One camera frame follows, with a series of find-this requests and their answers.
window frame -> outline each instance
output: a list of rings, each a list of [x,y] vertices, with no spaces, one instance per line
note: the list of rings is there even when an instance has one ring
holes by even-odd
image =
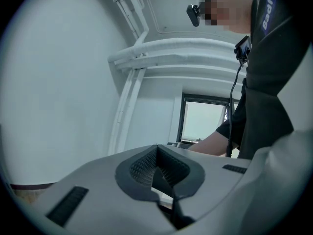
[[[233,101],[233,104],[239,103],[239,100],[236,100],[236,99],[233,99],[232,101]],[[179,127],[178,127],[176,142],[181,142],[182,130],[183,130],[184,119],[185,119],[186,102],[205,103],[205,104],[215,104],[215,105],[226,106],[226,115],[227,115],[227,119],[229,119],[229,111],[230,111],[230,103],[229,103],[230,99],[229,98],[182,93],[181,106],[180,106],[180,117],[179,117]]]

person's arm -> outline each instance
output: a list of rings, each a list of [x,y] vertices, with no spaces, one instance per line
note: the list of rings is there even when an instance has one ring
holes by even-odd
[[[246,79],[243,80],[241,98],[232,117],[232,145],[233,149],[241,145],[241,139],[246,126]],[[194,144],[188,150],[221,156],[226,153],[229,137],[229,120],[220,125],[210,136]]]
[[[238,145],[234,142],[232,142],[232,144],[234,149],[238,147]],[[206,139],[191,146],[188,150],[209,155],[221,156],[226,153],[227,145],[228,138],[215,131]]]

camera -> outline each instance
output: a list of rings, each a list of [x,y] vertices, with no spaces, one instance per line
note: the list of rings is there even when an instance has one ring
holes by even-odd
[[[248,60],[248,55],[251,51],[252,45],[249,36],[245,36],[235,45],[234,53],[236,54],[237,60],[243,65]]]
[[[187,7],[187,14],[194,27],[198,27],[200,24],[200,12],[197,5],[189,5]]]

black vent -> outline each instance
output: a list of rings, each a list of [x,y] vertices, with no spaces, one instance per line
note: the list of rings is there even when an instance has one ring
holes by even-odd
[[[235,171],[235,172],[238,172],[241,174],[244,174],[246,172],[246,168],[242,168],[242,167],[234,166],[234,165],[230,165],[230,164],[224,165],[223,168],[226,170]]]
[[[187,177],[190,171],[187,164],[162,150],[158,153],[157,166],[160,168],[165,180],[171,187]]]
[[[130,173],[138,183],[146,187],[151,187],[156,167],[157,150],[153,150],[133,163],[130,168]]]
[[[47,218],[64,226],[89,190],[75,186],[61,202],[47,215]]]

white pipe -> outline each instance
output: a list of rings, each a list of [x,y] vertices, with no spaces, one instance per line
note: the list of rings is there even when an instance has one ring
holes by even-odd
[[[119,7],[119,9],[121,10],[122,14],[124,15],[125,19],[126,19],[126,22],[128,24],[128,26],[130,27],[135,39],[138,38],[138,35],[136,30],[134,29],[133,25],[132,25],[132,22],[130,21],[129,19],[129,16],[126,14],[125,10],[123,9],[121,3],[119,1],[116,2],[117,3],[117,6]]]
[[[127,100],[129,91],[130,91],[131,86],[132,86],[134,74],[135,74],[135,71],[130,70],[128,77],[127,77],[127,80],[125,82],[123,91],[122,91],[122,95],[120,97],[120,100],[119,100],[119,103],[117,106],[117,110],[116,110],[116,114],[115,114],[115,118],[114,118],[114,122],[113,122],[113,127],[112,127],[112,132],[111,132],[111,137],[110,137],[108,156],[114,154],[114,151],[115,151],[115,144],[116,144],[117,135],[118,135],[118,131],[119,131],[120,119],[121,119],[121,116],[123,115],[123,112],[124,112],[126,100]]]
[[[220,127],[220,125],[221,125],[222,123],[224,123],[225,114],[226,114],[226,108],[227,108],[226,106],[223,107],[222,113],[221,113],[221,117],[220,117],[220,120],[219,120],[219,122],[218,122],[216,128]]]
[[[145,16],[142,13],[142,7],[140,4],[140,1],[139,0],[131,0],[131,2],[134,6],[135,12],[137,13],[137,15],[139,17],[140,22],[142,23],[143,30],[149,32],[148,24],[146,22]]]
[[[175,72],[175,73],[156,73],[156,74],[150,74],[146,71],[145,76],[147,77],[188,77],[189,79],[201,79],[201,80],[205,80],[205,79],[210,79],[212,81],[212,79],[215,79],[216,81],[227,81],[231,84],[234,83],[234,77],[233,76],[221,76],[221,75],[216,75],[216,74],[192,74],[192,73],[183,73],[183,72]],[[243,81],[243,77],[240,77],[238,79],[238,83],[242,83]]]
[[[192,77],[192,76],[145,76],[144,79],[190,79],[190,80],[206,80],[206,81],[212,81],[212,82],[220,82],[220,83],[226,83],[226,84],[230,84],[233,85],[234,82],[233,81],[227,81],[227,80],[222,80],[222,79],[216,79],[216,78],[208,78],[208,77]],[[241,91],[241,87],[243,86],[243,84],[241,83],[237,83],[235,88],[240,88]]]
[[[123,127],[121,130],[121,135],[120,135],[120,139],[119,139],[119,143],[118,143],[118,147],[117,147],[117,152],[122,152],[124,151],[125,148],[125,143],[126,143],[126,138],[127,138],[127,134],[128,134],[128,129],[131,123],[131,119],[132,119],[132,115],[134,112],[134,108],[135,108],[135,104],[137,101],[137,97],[138,97],[138,93],[139,93],[139,89],[142,83],[142,79],[144,77],[146,69],[141,69],[138,73],[134,88],[133,88],[133,92],[131,95],[131,98],[129,100],[129,104],[128,104],[128,108],[125,114],[125,118],[123,121]]]
[[[225,73],[228,74],[229,76],[233,77],[232,74],[237,74],[236,70],[228,69],[228,68],[222,68],[222,67],[216,67],[216,66],[210,66],[210,65],[160,65],[160,66],[150,66],[147,68],[148,71],[153,72],[153,73],[160,73],[160,72],[165,72],[168,73],[169,71],[173,70],[173,72],[190,72],[190,71],[196,71],[197,73],[205,72],[205,71],[212,71],[214,74],[220,74],[220,73]],[[246,77],[246,73],[240,71],[239,72],[239,77]]]
[[[137,39],[136,43],[134,44],[134,46],[140,45],[145,41],[146,36],[148,35],[147,31],[144,31],[140,37]]]
[[[135,37],[136,39],[140,36],[140,31],[139,31],[139,27],[138,24],[136,23],[135,18],[133,17],[133,14],[129,8],[129,6],[127,5],[127,3],[125,2],[125,0],[118,0],[117,4],[120,4],[120,9],[121,11],[125,11],[123,14],[125,16],[125,18],[128,18],[129,21],[131,22],[131,25],[133,26],[134,31],[136,32],[137,36]]]
[[[118,51],[108,57],[109,62],[133,58],[142,53],[176,48],[197,48],[229,51],[234,53],[235,45],[213,39],[203,38],[170,38],[147,42]]]
[[[235,58],[205,54],[165,54],[160,56],[138,57],[116,65],[117,69],[141,68],[159,65],[209,65],[237,70],[239,62]]]

